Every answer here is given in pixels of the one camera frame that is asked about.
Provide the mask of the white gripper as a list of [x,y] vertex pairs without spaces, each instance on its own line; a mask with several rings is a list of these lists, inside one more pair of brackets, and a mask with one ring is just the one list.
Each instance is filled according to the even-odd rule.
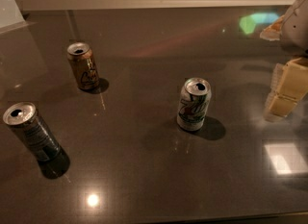
[[[308,0],[295,0],[284,15],[261,32],[260,38],[280,39],[289,54],[308,55]],[[272,72],[264,118],[269,122],[284,119],[307,93],[308,59],[298,57],[285,64],[278,63]]]

